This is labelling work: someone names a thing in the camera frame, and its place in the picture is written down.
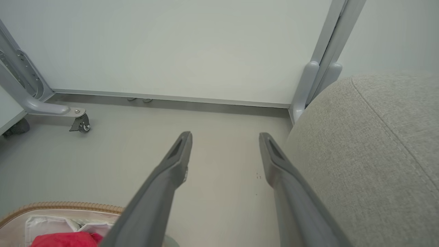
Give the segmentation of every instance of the white panel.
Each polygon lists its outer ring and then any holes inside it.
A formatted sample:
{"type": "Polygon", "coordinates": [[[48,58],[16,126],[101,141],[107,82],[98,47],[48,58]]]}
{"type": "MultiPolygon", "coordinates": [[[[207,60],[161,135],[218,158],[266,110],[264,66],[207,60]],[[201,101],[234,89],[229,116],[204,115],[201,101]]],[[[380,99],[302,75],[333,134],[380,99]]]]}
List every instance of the white panel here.
{"type": "Polygon", "coordinates": [[[367,0],[338,61],[339,78],[439,69],[438,0],[367,0]]]}
{"type": "Polygon", "coordinates": [[[290,104],[330,0],[0,0],[55,89],[290,104]]]}
{"type": "Polygon", "coordinates": [[[0,128],[22,111],[23,108],[0,86],[0,128]]]}

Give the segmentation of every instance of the gray floor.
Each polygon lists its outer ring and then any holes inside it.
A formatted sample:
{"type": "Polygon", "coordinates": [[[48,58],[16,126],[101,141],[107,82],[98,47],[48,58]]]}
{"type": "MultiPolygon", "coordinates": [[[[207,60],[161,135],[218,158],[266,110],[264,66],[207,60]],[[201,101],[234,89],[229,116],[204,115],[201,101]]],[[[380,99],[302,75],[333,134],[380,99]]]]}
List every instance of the gray floor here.
{"type": "Polygon", "coordinates": [[[51,101],[86,108],[92,130],[69,132],[69,118],[27,116],[30,132],[0,138],[0,215],[39,201],[126,206],[189,130],[189,174],[167,234],[182,247],[279,246],[258,134],[282,145],[291,128],[287,110],[82,95],[51,101]]]}

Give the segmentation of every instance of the red cloth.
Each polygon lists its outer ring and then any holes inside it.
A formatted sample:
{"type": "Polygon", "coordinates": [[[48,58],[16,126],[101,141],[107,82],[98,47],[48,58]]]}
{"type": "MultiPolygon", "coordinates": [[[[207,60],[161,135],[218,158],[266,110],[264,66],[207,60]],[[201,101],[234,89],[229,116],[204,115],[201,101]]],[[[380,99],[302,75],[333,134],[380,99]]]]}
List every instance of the red cloth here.
{"type": "Polygon", "coordinates": [[[89,232],[53,233],[37,236],[31,247],[97,247],[102,239],[89,232]]]}

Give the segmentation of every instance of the gray upholstery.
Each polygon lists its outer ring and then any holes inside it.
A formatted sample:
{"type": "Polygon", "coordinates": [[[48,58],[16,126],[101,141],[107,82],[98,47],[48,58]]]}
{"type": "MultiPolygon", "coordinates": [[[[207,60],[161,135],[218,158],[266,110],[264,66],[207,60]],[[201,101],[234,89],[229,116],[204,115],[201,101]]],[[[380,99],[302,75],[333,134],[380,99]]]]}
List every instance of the gray upholstery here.
{"type": "Polygon", "coordinates": [[[339,80],[284,151],[354,246],[439,246],[437,77],[339,80]]]}

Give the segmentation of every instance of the tan braided trim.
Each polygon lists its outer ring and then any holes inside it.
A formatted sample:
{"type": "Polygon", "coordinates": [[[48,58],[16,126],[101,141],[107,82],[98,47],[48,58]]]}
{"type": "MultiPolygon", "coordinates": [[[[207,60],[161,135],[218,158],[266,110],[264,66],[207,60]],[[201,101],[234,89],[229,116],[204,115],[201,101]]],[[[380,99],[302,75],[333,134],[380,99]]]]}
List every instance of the tan braided trim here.
{"type": "Polygon", "coordinates": [[[106,204],[99,203],[78,203],[78,202],[41,202],[41,203],[31,203],[26,206],[7,214],[0,221],[0,228],[6,225],[11,220],[16,217],[34,210],[44,210],[44,209],[76,209],[76,210],[89,210],[98,211],[110,214],[121,214],[124,210],[123,207],[117,207],[106,204]]]}

